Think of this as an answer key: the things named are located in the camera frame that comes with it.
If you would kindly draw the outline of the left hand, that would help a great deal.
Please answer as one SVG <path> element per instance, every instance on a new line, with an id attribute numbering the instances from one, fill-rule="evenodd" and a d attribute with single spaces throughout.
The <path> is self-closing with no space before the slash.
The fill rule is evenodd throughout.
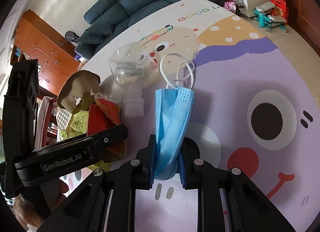
<path id="1" fill-rule="evenodd" d="M 56 188 L 59 190 L 56 191 L 57 195 L 53 200 L 53 211 L 67 198 L 65 194 L 69 192 L 68 185 L 61 179 L 59 179 L 59 186 Z M 40 197 L 35 197 L 32 194 L 29 195 L 29 198 L 26 196 L 28 195 L 19 194 L 15 198 L 13 212 L 22 228 L 25 231 L 32 231 L 32 229 L 36 230 L 44 223 L 51 210 L 45 201 L 41 201 L 41 199 L 44 199 L 42 191 L 40 191 Z"/>

